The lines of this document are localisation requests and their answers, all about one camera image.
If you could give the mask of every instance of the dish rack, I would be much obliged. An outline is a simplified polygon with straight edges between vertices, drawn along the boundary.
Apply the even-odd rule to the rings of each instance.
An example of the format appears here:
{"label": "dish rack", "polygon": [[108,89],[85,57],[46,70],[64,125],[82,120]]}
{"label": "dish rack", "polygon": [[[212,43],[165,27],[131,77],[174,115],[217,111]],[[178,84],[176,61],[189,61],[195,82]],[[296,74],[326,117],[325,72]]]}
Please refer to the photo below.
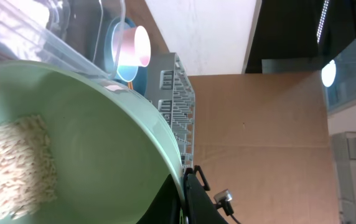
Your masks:
{"label": "dish rack", "polygon": [[176,53],[152,56],[145,97],[170,125],[182,168],[193,168],[195,92]]}
{"label": "dish rack", "polygon": [[114,78],[122,32],[110,62],[114,69],[106,72],[93,62],[103,54],[103,24],[124,18],[124,0],[0,0],[0,61],[33,60]]}

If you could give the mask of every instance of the clear plastic container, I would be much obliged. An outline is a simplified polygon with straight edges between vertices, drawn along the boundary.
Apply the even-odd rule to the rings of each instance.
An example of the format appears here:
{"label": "clear plastic container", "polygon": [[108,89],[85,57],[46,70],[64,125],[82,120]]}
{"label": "clear plastic container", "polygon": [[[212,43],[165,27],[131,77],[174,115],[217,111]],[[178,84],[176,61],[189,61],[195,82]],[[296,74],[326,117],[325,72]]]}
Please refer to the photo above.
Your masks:
{"label": "clear plastic container", "polygon": [[33,60],[113,78],[121,35],[114,36],[118,50],[108,61],[111,68],[94,62],[104,57],[108,26],[124,18],[124,0],[0,0],[0,61]]}

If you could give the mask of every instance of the black handle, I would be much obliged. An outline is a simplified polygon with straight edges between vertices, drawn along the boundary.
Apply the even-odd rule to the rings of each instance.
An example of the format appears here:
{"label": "black handle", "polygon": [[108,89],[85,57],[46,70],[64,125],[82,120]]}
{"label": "black handle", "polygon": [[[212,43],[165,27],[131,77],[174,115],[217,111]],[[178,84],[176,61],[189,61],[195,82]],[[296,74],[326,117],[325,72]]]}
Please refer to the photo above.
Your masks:
{"label": "black handle", "polygon": [[209,190],[210,190],[210,186],[209,186],[207,180],[205,179],[205,176],[204,176],[204,173],[203,173],[203,171],[202,171],[202,168],[201,168],[200,166],[195,166],[195,169],[194,169],[194,174],[195,174],[195,175],[196,175],[196,172],[197,172],[197,171],[199,172],[199,174],[200,174],[200,176],[201,176],[201,178],[202,178],[202,181],[203,181],[203,183],[204,183],[203,189],[204,189],[205,191],[209,191]]}

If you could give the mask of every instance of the ceiling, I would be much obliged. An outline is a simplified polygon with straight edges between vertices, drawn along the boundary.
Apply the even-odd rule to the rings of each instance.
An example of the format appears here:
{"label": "ceiling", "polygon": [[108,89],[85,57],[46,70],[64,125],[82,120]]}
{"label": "ceiling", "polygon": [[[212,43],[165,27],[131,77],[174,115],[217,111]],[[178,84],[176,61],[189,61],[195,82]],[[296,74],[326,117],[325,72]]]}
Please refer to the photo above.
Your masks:
{"label": "ceiling", "polygon": [[262,59],[316,57],[323,0],[264,0],[246,73],[261,73]]}

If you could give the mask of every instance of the cardboard box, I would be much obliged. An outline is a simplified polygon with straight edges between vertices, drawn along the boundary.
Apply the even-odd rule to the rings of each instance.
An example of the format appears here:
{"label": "cardboard box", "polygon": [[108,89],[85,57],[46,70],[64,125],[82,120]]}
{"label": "cardboard box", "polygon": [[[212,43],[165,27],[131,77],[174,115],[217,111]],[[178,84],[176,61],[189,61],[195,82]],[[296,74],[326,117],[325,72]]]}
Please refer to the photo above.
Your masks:
{"label": "cardboard box", "polygon": [[246,224],[339,223],[319,73],[190,81],[194,164],[205,172],[210,197],[230,189],[235,216]]}

